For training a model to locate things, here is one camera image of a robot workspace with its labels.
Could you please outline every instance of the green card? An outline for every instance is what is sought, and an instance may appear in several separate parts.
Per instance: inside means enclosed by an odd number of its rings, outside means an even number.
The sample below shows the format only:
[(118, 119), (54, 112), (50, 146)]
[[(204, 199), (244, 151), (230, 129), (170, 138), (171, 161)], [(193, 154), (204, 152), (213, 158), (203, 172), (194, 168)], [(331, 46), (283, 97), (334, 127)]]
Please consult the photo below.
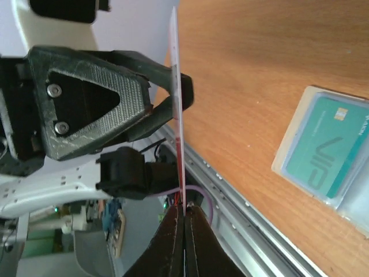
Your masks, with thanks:
[(318, 98), (288, 161), (287, 173), (334, 198), (368, 136), (368, 121), (369, 108)]

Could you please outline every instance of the blue object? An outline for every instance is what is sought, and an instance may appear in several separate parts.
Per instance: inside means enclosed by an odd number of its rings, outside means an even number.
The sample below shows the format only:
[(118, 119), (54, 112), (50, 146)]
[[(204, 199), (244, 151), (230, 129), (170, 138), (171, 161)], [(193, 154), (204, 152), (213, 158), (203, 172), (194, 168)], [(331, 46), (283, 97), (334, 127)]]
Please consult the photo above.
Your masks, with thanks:
[(122, 208), (119, 199), (113, 199), (106, 203), (103, 216), (101, 220), (103, 222), (103, 230), (108, 234), (113, 234), (115, 229), (115, 223), (118, 220), (118, 210)]

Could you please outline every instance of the brown wooden surface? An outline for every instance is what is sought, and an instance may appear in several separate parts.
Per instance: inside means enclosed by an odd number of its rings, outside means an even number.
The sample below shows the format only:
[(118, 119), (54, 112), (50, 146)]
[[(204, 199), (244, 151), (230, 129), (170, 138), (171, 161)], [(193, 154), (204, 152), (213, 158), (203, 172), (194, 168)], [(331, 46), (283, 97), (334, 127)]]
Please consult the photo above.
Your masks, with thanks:
[[(186, 141), (329, 276), (368, 276), (369, 241), (270, 170), (308, 85), (369, 97), (366, 0), (183, 0)], [(163, 98), (159, 91), (158, 100)]]

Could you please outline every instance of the bolt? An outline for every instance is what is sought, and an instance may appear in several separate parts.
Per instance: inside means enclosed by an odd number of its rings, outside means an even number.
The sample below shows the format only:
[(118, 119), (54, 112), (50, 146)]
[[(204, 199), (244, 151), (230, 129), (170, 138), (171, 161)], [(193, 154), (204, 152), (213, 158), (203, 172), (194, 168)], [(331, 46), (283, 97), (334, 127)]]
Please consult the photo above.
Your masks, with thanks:
[(66, 134), (69, 131), (69, 125), (66, 122), (58, 122), (54, 127), (58, 134)]
[(50, 84), (47, 87), (47, 94), (52, 98), (59, 97), (62, 94), (62, 88), (56, 84)]

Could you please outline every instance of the purple cable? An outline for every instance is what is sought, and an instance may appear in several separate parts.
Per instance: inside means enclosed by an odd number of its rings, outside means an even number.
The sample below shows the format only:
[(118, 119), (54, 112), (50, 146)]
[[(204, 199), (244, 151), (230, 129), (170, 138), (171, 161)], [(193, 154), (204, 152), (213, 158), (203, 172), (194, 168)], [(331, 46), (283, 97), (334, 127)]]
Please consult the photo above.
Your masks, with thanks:
[[(213, 201), (210, 198), (210, 196), (207, 194), (207, 192), (204, 189), (200, 188), (199, 186), (186, 185), (186, 189), (196, 190), (197, 192), (200, 192), (202, 194), (202, 196), (206, 199), (206, 201), (209, 204), (209, 209), (210, 209), (210, 211), (209, 211), (210, 212), (209, 213), (209, 224), (212, 225), (214, 210), (213, 210)], [(169, 194), (172, 194), (172, 193), (175, 193), (175, 192), (178, 192), (178, 191), (179, 191), (179, 187), (175, 188), (175, 189), (168, 190), (166, 192), (161, 192), (161, 193), (150, 195), (150, 197), (165, 196), (165, 195), (169, 195)]]

